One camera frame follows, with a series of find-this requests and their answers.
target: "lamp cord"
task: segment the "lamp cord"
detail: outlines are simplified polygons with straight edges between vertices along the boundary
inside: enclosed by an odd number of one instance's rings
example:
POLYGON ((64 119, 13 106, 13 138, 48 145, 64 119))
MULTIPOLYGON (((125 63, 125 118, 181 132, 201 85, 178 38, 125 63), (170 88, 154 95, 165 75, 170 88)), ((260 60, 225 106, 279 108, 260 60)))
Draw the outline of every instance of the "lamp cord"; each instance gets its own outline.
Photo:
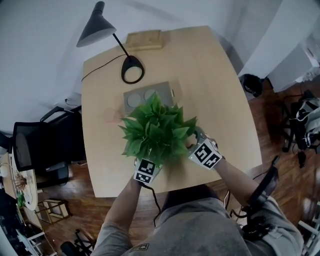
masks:
POLYGON ((148 189, 148 190, 151 190, 152 191, 152 194, 153 194, 153 198, 154 198, 154 202, 156 204, 156 207, 158 207, 158 210, 159 210, 159 213, 154 217, 153 219, 153 225, 154 227, 156 227, 156 219, 158 218, 158 216, 161 214, 161 209, 160 209, 160 206, 158 204, 158 200, 157 200, 157 197, 156 197, 156 193, 155 193, 155 190, 150 187, 150 186, 147 186, 146 184, 142 183, 141 181, 139 181, 139 185, 141 187, 144 187, 145 189, 148 189))
POLYGON ((94 70, 92 70, 91 72, 89 72, 88 74, 86 74, 86 75, 81 79, 81 82, 82 82, 87 76, 89 76, 92 72, 94 72, 94 71, 96 71, 96 70, 98 70, 98 69, 101 69, 101 68, 104 67, 105 65, 109 64, 110 62, 114 61, 115 59, 117 59, 117 58, 119 58, 119 57, 121 57, 121 56, 127 56, 127 55, 126 55, 126 54, 121 54, 121 55, 113 58, 112 60, 108 61, 106 64, 103 64, 102 66, 97 67, 96 69, 94 69, 94 70))

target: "white circle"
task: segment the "white circle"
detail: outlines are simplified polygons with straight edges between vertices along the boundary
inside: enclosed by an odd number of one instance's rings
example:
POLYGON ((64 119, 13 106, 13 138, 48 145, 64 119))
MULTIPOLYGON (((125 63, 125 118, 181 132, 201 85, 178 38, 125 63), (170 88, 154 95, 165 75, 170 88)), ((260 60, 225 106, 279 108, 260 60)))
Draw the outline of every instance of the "white circle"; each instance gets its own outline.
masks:
POLYGON ((139 104, 141 103, 141 97, 139 94, 133 93, 133 94, 129 95, 129 97, 126 99, 126 103, 131 108, 138 107, 139 104))
POLYGON ((155 89, 149 89, 149 90, 147 90, 147 91, 144 93, 144 99, 145 99, 145 100, 149 99, 150 96, 151 96, 152 94, 154 94, 154 92, 156 92, 155 89))

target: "black cable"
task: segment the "black cable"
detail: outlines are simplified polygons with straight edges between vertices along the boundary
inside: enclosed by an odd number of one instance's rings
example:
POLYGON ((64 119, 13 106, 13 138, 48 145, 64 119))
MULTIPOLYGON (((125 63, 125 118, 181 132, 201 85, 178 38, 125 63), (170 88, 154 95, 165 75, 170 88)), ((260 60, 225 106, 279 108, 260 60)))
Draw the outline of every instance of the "black cable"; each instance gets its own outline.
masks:
POLYGON ((154 217, 153 219, 153 224, 154 224, 154 227, 156 227, 156 219, 158 218, 158 216, 161 214, 161 209, 160 209, 160 206, 158 204, 158 200, 157 200, 157 197, 156 197, 156 193, 155 193, 155 190, 150 187, 150 186, 147 186, 146 184, 142 183, 141 181, 139 181, 139 184, 141 187, 144 187, 148 190, 151 190, 152 191, 152 194, 153 194, 153 198, 154 198, 154 202, 156 204, 156 206, 158 207, 158 210, 159 210, 159 213, 154 217))
POLYGON ((94 69, 94 70, 92 70, 91 72, 89 72, 88 74, 86 74, 86 75, 81 79, 81 82, 82 82, 87 76, 89 76, 92 72, 94 72, 94 71, 96 71, 96 70, 98 70, 98 69, 101 69, 101 68, 104 67, 105 65, 109 64, 110 62, 114 61, 115 59, 117 59, 117 58, 119 58, 119 57, 121 57, 121 56, 127 56, 127 55, 126 55, 126 54, 121 54, 121 55, 113 58, 112 60, 110 60, 110 61, 107 62, 106 64, 103 64, 102 66, 97 67, 96 69, 94 69))
POLYGON ((65 98, 65 99, 64 99, 64 101, 65 101, 65 104, 67 104, 67 105, 69 105, 69 106, 75 106, 75 107, 79 107, 78 105, 72 105, 72 104, 69 104, 69 103, 67 103, 67 100, 68 100, 67 98, 65 98))
POLYGON ((265 171, 265 172, 263 172, 263 173, 260 173, 259 175, 255 176, 255 177, 253 178, 253 180, 256 179, 256 178, 258 178, 258 177, 260 177, 261 175, 266 174, 267 172, 268 172, 268 171, 265 171))
POLYGON ((239 219, 244 219, 244 218, 248 217, 248 214, 245 214, 245 215, 239 215, 239 214, 237 214, 234 209, 231 210, 230 218, 232 217, 232 214, 234 214, 234 215, 235 215, 237 218, 239 218, 239 219))
POLYGON ((230 192, 230 190, 228 190, 228 199, 226 200, 226 204, 225 204, 225 209, 227 209, 228 208, 228 205, 229 205, 229 201, 230 201, 230 196, 231 196, 231 192, 230 192))

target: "green leaf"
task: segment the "green leaf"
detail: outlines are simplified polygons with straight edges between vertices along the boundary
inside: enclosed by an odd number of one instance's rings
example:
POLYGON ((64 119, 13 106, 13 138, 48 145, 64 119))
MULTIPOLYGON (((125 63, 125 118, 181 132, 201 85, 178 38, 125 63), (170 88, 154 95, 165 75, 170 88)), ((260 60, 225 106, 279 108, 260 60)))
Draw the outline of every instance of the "green leaf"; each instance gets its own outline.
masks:
POLYGON ((160 115, 164 115, 164 114, 166 114, 166 112, 167 112, 166 108, 164 106, 161 106, 160 111, 159 111, 160 115))
POLYGON ((150 125, 150 122, 147 122, 146 125, 145 125, 145 128, 144 128, 144 131, 145 131, 145 135, 148 134, 148 128, 149 128, 149 125, 150 125))
POLYGON ((148 157, 147 155, 147 150, 148 150, 148 141, 143 141, 141 143, 141 146, 140 146, 140 150, 139 152, 136 154, 136 157, 141 160, 142 158, 146 158, 148 157))
POLYGON ((188 149, 182 141, 180 141, 178 139, 173 141, 173 143, 172 143, 172 154, 173 155, 177 155, 177 156, 184 155, 187 152, 188 152, 188 149))
POLYGON ((160 117, 160 128, 165 129, 170 121, 173 121, 176 118, 176 114, 169 115, 165 114, 160 117))
POLYGON ((154 143, 152 145, 149 159, 152 162, 154 162, 156 166, 159 166, 164 163, 164 161, 162 159, 162 154, 163 154, 164 150, 165 150, 164 145, 159 145, 156 143, 154 143))
POLYGON ((152 101, 152 110, 153 110, 153 112, 155 112, 159 115, 160 108, 161 108, 161 100, 160 100, 159 95, 156 93, 156 96, 153 97, 153 101, 152 101))
POLYGON ((122 139, 128 140, 128 141, 133 141, 134 140, 134 135, 133 134, 128 134, 124 137, 122 137, 122 139))
POLYGON ((139 108, 146 116, 152 113, 151 105, 142 105, 139 108))
POLYGON ((141 147, 142 139, 136 139, 131 143, 128 149, 128 155, 135 156, 136 153, 139 152, 141 147))
POLYGON ((144 127, 147 122, 148 118, 146 114, 142 111, 141 106, 137 106, 130 114, 129 117, 137 119, 137 121, 144 127))
POLYGON ((183 106, 177 111, 176 118, 174 120, 177 124, 182 125, 184 123, 184 108, 183 106))
POLYGON ((164 135, 165 134, 162 129, 156 127, 154 124, 150 124, 149 138, 151 141, 159 142, 164 135))
POLYGON ((155 116, 152 116, 150 117, 149 122, 150 124, 156 125, 158 123, 158 118, 156 118, 155 116))
POLYGON ((188 130, 189 127, 181 127, 174 129, 172 132, 175 137, 177 137, 178 139, 182 139, 186 135, 188 130))
POLYGON ((121 125, 118 125, 118 126, 122 129, 122 131, 124 131, 124 134, 126 136, 131 135, 131 132, 126 127, 123 127, 121 125))
POLYGON ((143 126, 136 120, 132 120, 132 119, 129 119, 129 118, 122 118, 121 120, 124 121, 124 124, 127 128, 133 128, 137 131, 141 131, 141 132, 144 132, 144 128, 143 126))
POLYGON ((155 91, 154 93, 152 93, 152 95, 151 95, 149 98, 146 99, 145 104, 146 104, 147 106, 152 107, 154 101, 160 101, 160 97, 159 97, 157 91, 155 91))
POLYGON ((163 153, 162 153, 162 160, 165 161, 167 159, 169 159, 171 157, 171 154, 172 154, 172 147, 171 146, 166 146, 163 150, 163 153))
POLYGON ((195 116, 192 119, 189 119, 188 121, 185 121, 182 125, 182 127, 189 127, 188 131, 186 132, 186 134, 188 136, 191 136, 196 129, 196 123, 197 123, 197 117, 195 116))
POLYGON ((128 156, 128 150, 129 150, 131 143, 132 143, 132 141, 129 141, 129 140, 126 142, 125 147, 124 147, 124 151, 121 154, 122 156, 128 156))

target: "small table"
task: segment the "small table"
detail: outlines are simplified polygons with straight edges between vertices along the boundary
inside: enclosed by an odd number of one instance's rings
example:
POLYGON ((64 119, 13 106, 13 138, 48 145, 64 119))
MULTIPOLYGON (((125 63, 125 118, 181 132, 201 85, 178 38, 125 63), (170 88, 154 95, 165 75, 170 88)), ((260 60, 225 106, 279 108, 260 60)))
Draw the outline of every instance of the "small table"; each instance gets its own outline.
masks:
MULTIPOLYGON (((235 167, 247 171, 262 164, 255 123, 237 74, 208 26, 162 32, 164 47, 132 52, 145 75, 133 85, 121 79, 124 57, 94 71, 82 82, 82 125, 86 158, 96 197, 117 197, 134 173, 134 158, 125 157, 126 140, 115 123, 106 122, 110 108, 124 115, 123 93, 169 82, 174 101, 183 106, 185 120, 197 125, 218 144, 235 167)), ((120 47, 84 62, 83 76, 123 54, 120 47)), ((166 192, 219 180, 186 157, 176 166, 164 165, 151 186, 166 192)), ((150 194, 143 189, 141 194, 150 194)))

